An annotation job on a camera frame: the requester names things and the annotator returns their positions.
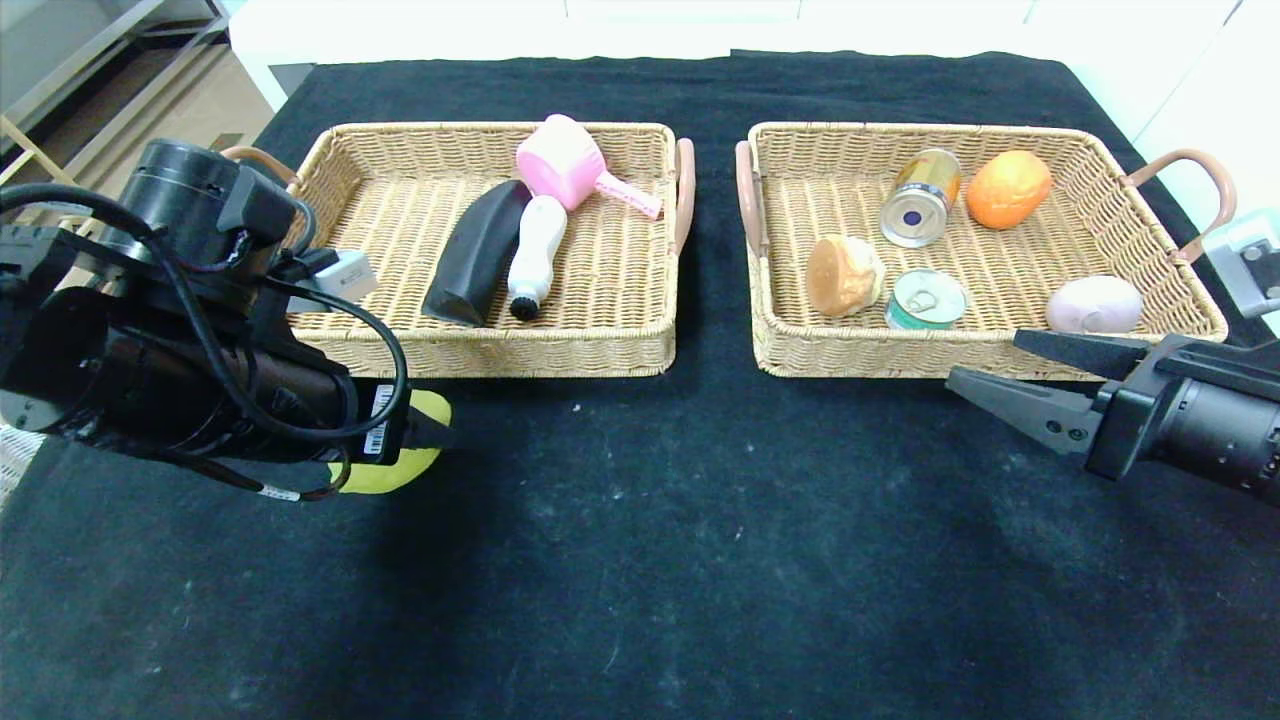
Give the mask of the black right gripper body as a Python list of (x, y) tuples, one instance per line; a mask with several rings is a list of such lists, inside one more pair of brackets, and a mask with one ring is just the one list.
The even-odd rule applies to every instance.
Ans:
[(1277, 502), (1277, 341), (1243, 348), (1170, 334), (1098, 393), (1085, 468), (1123, 479), (1143, 461)]

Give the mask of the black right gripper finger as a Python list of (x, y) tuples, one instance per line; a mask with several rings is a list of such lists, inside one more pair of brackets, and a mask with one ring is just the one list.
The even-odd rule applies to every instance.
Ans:
[(1085, 395), (964, 366), (945, 387), (1056, 454), (1088, 454), (1103, 419)]
[(1016, 331), (1012, 345), (1106, 380), (1125, 380), (1152, 348), (1142, 340), (1036, 329)]

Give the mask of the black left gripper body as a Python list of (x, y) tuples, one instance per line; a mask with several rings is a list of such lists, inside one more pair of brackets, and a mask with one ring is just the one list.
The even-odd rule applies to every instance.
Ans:
[(340, 427), (367, 421), (370, 418), (390, 410), (376, 427), (357, 436), (340, 441), (353, 465), (392, 466), (401, 459), (407, 428), (408, 400), (392, 402), (396, 383), (390, 379), (353, 378), (356, 415), (353, 420), (343, 420)]

